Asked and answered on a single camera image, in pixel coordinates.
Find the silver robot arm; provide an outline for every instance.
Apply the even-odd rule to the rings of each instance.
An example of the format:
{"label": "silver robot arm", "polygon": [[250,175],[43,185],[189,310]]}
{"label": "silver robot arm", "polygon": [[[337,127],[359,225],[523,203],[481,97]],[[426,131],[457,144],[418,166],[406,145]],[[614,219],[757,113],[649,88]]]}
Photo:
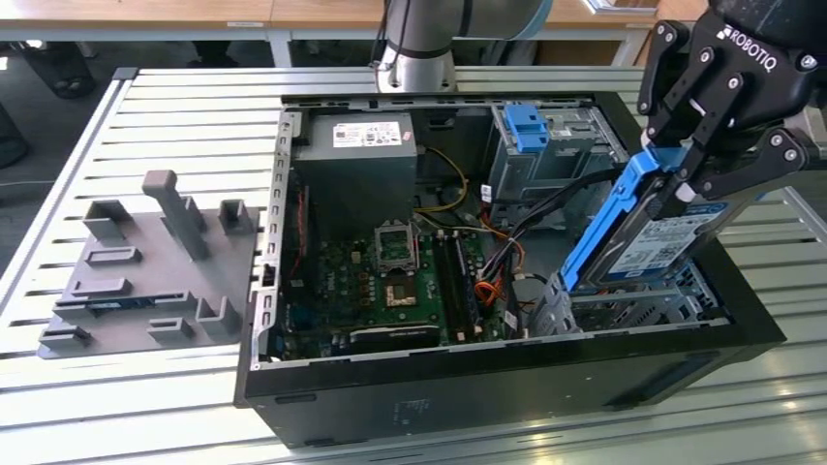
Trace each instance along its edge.
{"label": "silver robot arm", "polygon": [[455,37],[519,40],[543,28],[553,0],[390,0],[381,92],[457,90]]}

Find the screw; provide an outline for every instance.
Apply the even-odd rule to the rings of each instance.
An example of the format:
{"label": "screw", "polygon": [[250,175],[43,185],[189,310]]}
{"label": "screw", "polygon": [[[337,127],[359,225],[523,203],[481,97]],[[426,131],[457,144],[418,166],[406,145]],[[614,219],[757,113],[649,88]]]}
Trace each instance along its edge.
{"label": "screw", "polygon": [[818,60],[813,57],[813,55],[805,55],[805,58],[802,58],[802,68],[811,70],[817,66]]}

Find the robotiq logo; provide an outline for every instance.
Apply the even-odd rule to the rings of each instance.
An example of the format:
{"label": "robotiq logo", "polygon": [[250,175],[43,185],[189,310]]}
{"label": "robotiq logo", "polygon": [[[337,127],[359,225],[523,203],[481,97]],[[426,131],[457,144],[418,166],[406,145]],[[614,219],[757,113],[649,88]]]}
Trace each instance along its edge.
{"label": "robotiq logo", "polygon": [[726,26],[723,31],[718,34],[719,39],[723,41],[730,39],[735,42],[735,44],[741,47],[742,50],[747,52],[747,54],[755,58],[755,61],[765,67],[769,73],[775,69],[775,65],[778,65],[778,60],[770,52],[765,50],[765,48],[755,43],[753,38],[747,36],[738,29],[731,26]]}

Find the gray base plate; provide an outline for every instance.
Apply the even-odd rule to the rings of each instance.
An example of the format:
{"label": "gray base plate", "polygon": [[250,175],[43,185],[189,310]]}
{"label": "gray base plate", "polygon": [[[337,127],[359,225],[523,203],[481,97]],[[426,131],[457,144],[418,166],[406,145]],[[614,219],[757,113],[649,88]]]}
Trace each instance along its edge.
{"label": "gray base plate", "polygon": [[[239,329],[226,334],[211,331],[195,319],[194,302],[205,298],[219,312],[223,297],[227,296],[233,311],[241,315],[247,305],[250,276],[257,248],[257,227],[259,211],[249,210],[254,230],[251,233],[225,235],[219,222],[219,210],[202,210],[205,230],[202,236],[210,248],[210,258],[194,262],[178,239],[170,234],[162,222],[162,213],[133,215],[133,221],[119,223],[126,236],[122,243],[107,243],[107,247],[134,246],[142,253],[138,263],[117,263],[90,266],[86,259],[94,251],[106,250],[94,236],[87,239],[62,300],[75,299],[71,290],[79,281],[118,280],[126,278],[133,289],[113,298],[126,299],[146,295],[181,295],[191,293],[190,303],[159,304],[155,307],[135,307],[127,303],[122,308],[102,309],[95,312],[73,312],[71,317],[57,316],[50,321],[45,334],[73,326],[79,326],[91,338],[87,345],[73,344],[66,347],[41,345],[38,356],[43,358],[86,357],[103,354],[143,352],[162,349],[179,349],[199,346],[231,344],[239,340]],[[150,320],[183,318],[187,337],[161,338],[147,332]]]}

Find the yellow wire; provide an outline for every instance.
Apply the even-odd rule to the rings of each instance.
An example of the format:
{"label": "yellow wire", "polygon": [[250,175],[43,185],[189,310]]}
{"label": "yellow wire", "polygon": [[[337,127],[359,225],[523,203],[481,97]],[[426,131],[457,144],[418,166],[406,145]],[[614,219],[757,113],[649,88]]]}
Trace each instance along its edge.
{"label": "yellow wire", "polygon": [[457,201],[454,201],[449,205],[426,206],[423,208],[414,208],[414,211],[422,211],[425,213],[434,213],[437,211],[450,210],[451,208],[457,207],[461,203],[463,203],[463,201],[466,200],[466,196],[469,195],[469,179],[466,178],[466,174],[461,170],[461,167],[458,167],[457,163],[454,163],[454,160],[451,160],[449,158],[449,156],[445,153],[442,153],[442,150],[439,150],[439,149],[437,149],[434,147],[426,147],[426,148],[429,150],[431,150],[431,152],[434,152],[437,155],[439,155],[442,157],[442,159],[449,163],[449,165],[451,165],[451,168],[461,175],[461,179],[463,180],[463,190],[461,192],[461,197],[459,197],[459,199]]}
{"label": "yellow wire", "polygon": [[[509,235],[505,232],[495,230],[494,227],[489,225],[489,223],[486,223],[482,217],[479,218],[479,223],[487,230],[495,233],[498,237],[503,239],[509,238]],[[517,247],[517,250],[519,251],[519,263],[517,264],[517,272],[522,272],[522,266],[526,263],[526,249],[522,248],[522,244],[518,241],[515,241],[515,247]]]}

